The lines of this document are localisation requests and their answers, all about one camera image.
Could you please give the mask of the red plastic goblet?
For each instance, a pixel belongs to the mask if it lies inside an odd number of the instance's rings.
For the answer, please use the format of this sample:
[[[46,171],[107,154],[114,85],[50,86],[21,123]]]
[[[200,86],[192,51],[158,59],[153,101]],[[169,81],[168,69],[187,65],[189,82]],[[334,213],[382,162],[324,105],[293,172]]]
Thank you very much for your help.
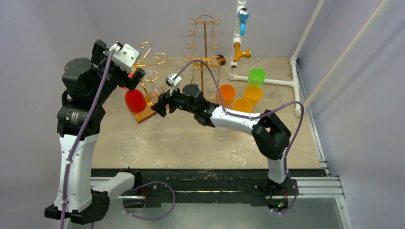
[[[125,103],[128,110],[132,113],[144,111],[147,103],[143,93],[138,89],[130,90],[126,86],[123,88],[127,90],[125,93]]]

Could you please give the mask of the clear stemmed glass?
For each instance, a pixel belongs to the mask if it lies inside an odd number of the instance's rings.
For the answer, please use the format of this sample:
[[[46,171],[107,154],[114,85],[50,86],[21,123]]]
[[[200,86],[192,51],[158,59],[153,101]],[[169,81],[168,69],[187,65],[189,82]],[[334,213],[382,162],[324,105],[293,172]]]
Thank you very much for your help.
[[[150,105],[155,104],[162,94],[162,89],[158,85],[158,77],[159,74],[156,70],[148,70],[143,78]]]

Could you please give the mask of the gold swirl wine glass rack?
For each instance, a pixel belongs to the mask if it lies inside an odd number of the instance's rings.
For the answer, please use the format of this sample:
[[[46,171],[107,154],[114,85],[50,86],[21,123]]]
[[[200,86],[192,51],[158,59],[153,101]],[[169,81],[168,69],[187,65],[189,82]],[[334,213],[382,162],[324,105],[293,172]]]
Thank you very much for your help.
[[[143,42],[139,45],[139,48],[147,49],[147,51],[133,64],[132,71],[135,72],[135,70],[139,70],[140,68],[142,68],[146,72],[143,79],[140,81],[140,85],[142,86],[142,89],[145,93],[144,98],[147,106],[140,113],[132,113],[138,124],[156,114],[155,111],[151,110],[151,106],[158,101],[159,95],[161,94],[161,90],[158,89],[158,87],[154,83],[158,79],[159,73],[156,70],[145,70],[145,68],[163,64],[167,60],[167,55],[165,53],[158,52],[155,54],[155,59],[157,59],[156,63],[144,64],[143,61],[151,51],[152,44],[150,42]]]

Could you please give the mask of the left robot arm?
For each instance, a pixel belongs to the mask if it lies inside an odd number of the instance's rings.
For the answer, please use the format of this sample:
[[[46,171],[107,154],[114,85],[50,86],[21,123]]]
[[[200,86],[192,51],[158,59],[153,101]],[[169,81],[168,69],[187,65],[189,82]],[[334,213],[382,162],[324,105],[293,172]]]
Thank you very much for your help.
[[[124,192],[142,190],[140,172],[124,168],[102,185],[91,187],[92,158],[105,115],[103,104],[118,87],[135,89],[145,75],[133,70],[140,53],[129,44],[107,47],[97,40],[91,58],[70,60],[64,67],[65,91],[57,113],[61,146],[60,183],[46,218],[60,222],[93,225],[107,214],[110,203]]]

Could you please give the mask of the orange plastic goblet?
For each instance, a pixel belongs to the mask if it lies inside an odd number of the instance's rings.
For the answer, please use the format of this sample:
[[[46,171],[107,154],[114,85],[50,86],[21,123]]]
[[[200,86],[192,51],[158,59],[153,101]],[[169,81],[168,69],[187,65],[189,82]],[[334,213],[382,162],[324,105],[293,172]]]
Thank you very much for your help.
[[[229,107],[236,96],[236,89],[230,84],[223,84],[219,87],[219,92],[221,93],[225,107]]]

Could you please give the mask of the small clear tumbler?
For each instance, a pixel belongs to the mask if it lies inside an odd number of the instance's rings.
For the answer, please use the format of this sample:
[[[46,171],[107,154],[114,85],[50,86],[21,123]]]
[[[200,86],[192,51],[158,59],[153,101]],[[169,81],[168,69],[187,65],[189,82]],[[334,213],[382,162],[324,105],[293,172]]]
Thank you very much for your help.
[[[220,140],[220,141],[225,140],[226,137],[228,136],[228,133],[229,133],[229,129],[226,127],[215,127],[214,128],[214,137],[217,140]]]

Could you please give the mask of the small black orange object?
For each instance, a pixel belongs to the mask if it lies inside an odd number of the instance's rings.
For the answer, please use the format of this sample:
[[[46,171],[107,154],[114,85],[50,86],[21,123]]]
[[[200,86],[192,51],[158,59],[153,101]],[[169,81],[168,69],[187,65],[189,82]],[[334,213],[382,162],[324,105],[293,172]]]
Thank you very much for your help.
[[[220,66],[226,65],[226,59],[223,55],[217,55],[217,61]]]

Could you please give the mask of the yellow goblet front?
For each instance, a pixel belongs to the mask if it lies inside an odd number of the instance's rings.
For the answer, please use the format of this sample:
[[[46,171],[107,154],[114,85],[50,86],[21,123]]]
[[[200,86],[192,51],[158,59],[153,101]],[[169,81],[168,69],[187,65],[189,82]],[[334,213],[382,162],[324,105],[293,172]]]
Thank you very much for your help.
[[[233,102],[232,109],[239,112],[250,113],[252,111],[252,105],[248,100],[239,98]]]

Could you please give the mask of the yellow goblet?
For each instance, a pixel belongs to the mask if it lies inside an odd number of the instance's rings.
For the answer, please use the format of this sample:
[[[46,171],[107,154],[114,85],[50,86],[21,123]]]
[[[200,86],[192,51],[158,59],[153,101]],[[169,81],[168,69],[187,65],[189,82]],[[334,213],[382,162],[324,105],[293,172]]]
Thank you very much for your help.
[[[233,102],[232,109],[239,112],[250,113],[252,111],[252,105],[248,100],[239,98]]]
[[[263,96],[263,91],[260,87],[249,85],[244,89],[243,98],[246,99],[252,107],[258,104]]]

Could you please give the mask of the yellow goblet rear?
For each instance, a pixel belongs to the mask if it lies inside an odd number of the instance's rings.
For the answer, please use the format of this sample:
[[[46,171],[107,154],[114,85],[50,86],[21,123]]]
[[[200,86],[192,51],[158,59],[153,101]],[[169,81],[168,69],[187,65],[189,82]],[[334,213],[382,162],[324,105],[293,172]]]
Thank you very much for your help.
[[[249,85],[244,89],[243,98],[246,99],[252,107],[258,104],[263,96],[263,91],[260,87]]]

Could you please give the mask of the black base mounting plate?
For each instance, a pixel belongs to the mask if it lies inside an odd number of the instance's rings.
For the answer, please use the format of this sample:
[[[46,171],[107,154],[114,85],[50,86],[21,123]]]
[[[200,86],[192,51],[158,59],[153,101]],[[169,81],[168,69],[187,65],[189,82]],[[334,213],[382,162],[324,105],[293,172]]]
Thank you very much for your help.
[[[299,194],[294,179],[270,181],[266,169],[139,169],[137,191],[120,199],[127,208],[159,208],[162,204],[249,204],[284,210]]]

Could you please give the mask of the green plastic cup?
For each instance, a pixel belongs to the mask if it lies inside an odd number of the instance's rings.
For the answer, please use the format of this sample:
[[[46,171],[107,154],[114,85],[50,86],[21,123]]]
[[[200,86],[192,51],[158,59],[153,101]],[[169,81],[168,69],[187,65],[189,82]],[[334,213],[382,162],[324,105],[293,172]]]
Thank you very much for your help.
[[[248,85],[261,87],[266,79],[266,72],[261,68],[253,68],[248,74]]]

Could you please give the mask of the orange faucet tap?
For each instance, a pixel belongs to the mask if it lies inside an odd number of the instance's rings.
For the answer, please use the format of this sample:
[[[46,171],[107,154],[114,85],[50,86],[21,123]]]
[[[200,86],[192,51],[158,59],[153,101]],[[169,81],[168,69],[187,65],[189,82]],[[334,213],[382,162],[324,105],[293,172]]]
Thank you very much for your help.
[[[250,59],[252,52],[250,49],[246,50],[241,50],[241,43],[240,42],[235,42],[234,43],[234,57],[233,57],[233,62],[238,62],[240,59],[245,58],[245,59]]]

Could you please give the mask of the white pvc pipe frame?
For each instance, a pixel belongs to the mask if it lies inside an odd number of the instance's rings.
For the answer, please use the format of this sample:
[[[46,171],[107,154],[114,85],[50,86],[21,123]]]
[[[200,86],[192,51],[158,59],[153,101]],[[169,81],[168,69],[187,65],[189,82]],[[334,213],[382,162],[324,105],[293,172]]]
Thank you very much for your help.
[[[237,18],[237,14],[238,14],[238,10],[240,8],[247,8],[246,7],[246,0],[238,0],[237,1],[237,7],[236,7],[236,12],[235,12],[235,16],[236,16],[236,26],[235,26],[235,30],[234,30],[234,34],[233,34],[233,45],[235,42],[240,42],[242,43],[242,37],[239,34],[239,20]],[[274,79],[265,79],[264,84],[272,84],[272,85],[280,85],[280,86],[287,86],[292,88],[293,93],[294,93],[294,99],[296,101],[300,101],[300,85],[299,85],[299,79],[298,79],[298,54],[301,51],[308,35],[309,32],[311,31],[323,5],[324,5],[325,1],[324,0],[319,0],[314,12],[297,44],[297,47],[295,49],[295,51],[293,52],[293,54],[291,55],[290,59],[289,59],[289,64],[292,70],[292,80],[290,81],[282,81],[282,80],[274,80]],[[242,75],[238,75],[236,73],[236,69],[238,67],[237,62],[233,62],[233,57],[230,61],[230,69],[229,69],[229,74],[228,74],[228,79],[231,81],[244,81],[247,82],[248,81],[248,77],[247,76],[242,76]]]

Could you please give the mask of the aluminium rail frame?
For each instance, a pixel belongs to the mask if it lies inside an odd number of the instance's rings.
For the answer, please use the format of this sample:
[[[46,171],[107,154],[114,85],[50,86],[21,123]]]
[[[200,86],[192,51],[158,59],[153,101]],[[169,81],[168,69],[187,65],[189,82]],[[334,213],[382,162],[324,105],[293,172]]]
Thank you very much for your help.
[[[101,203],[111,202],[119,199],[125,191],[137,191],[146,187],[146,184],[136,187],[136,177],[137,176],[131,178],[122,173],[118,173],[114,177],[91,177],[89,180],[90,191],[96,195],[97,201]],[[292,179],[296,181],[299,194],[295,199],[288,202],[288,207],[291,207],[293,202],[299,198],[333,198],[338,204],[338,213],[344,228],[352,228],[350,217],[345,209],[343,189],[338,178],[295,177]],[[269,209],[274,213],[281,214],[286,211],[287,208],[284,210]]]

